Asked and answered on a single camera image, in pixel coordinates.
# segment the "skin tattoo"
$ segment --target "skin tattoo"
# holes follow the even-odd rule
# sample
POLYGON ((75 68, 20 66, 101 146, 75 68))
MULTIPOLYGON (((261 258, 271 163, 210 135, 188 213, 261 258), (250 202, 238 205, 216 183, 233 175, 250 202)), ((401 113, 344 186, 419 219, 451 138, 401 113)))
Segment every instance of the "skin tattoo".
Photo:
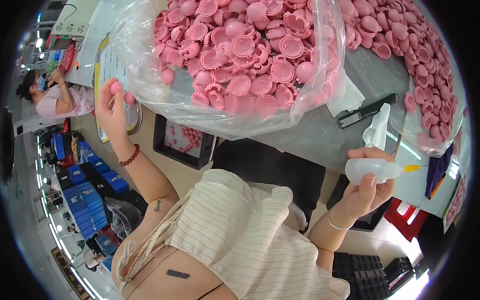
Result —
POLYGON ((156 201, 156 207, 154 209, 155 212, 159 213, 160 212, 160 203, 162 203, 160 200, 156 201))

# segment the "dark hair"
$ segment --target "dark hair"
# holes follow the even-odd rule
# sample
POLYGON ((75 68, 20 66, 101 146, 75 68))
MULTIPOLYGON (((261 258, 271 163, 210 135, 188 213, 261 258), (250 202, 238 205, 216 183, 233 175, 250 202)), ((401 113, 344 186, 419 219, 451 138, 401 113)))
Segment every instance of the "dark hair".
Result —
POLYGON ((35 70, 30 70, 27 72, 27 74, 25 74, 23 83, 19 84, 17 88, 17 95, 19 95, 20 98, 25 98, 29 101, 33 101, 32 94, 30 93, 30 87, 33 86, 35 83, 35 76, 35 70))
POLYGON ((85 263, 85 268, 89 269, 89 270, 92 271, 92 272, 96 272, 96 266, 94 266, 93 268, 89 268, 89 267, 87 266, 87 263, 85 263))

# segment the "purple cloth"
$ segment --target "purple cloth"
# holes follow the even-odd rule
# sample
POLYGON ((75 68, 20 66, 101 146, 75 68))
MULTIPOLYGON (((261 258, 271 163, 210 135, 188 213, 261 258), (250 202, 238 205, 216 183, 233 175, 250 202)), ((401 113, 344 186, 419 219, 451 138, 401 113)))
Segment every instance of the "purple cloth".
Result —
POLYGON ((438 182, 445 175, 445 172, 450 165, 450 158, 453 153, 453 144, 445 151, 445 154, 441 158, 430 157, 430 162, 428 164, 428 174, 427 174, 427 190, 425 191, 425 197, 430 199, 432 191, 437 186, 438 182))

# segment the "yellow dispensing needle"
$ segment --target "yellow dispensing needle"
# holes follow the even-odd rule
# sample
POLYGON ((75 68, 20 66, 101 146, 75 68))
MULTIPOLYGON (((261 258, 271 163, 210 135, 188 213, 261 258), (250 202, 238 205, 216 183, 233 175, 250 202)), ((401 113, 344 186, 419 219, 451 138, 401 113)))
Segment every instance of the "yellow dispensing needle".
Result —
POLYGON ((428 165, 425 165, 425 166, 419 166, 419 165, 409 165, 409 166, 405 166, 405 173, 419 170, 419 169, 422 168, 422 167, 428 167, 428 165))

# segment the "red beaded bracelet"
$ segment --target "red beaded bracelet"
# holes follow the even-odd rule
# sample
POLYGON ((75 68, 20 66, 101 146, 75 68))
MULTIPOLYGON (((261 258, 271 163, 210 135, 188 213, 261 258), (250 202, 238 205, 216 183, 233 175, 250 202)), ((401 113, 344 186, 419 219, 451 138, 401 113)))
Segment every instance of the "red beaded bracelet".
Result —
POLYGON ((128 165, 129 163, 133 162, 133 160, 137 157, 139 151, 140 151, 140 145, 135 144, 135 152, 133 153, 132 157, 130 157, 127 161, 120 161, 119 165, 124 167, 124 166, 128 165))

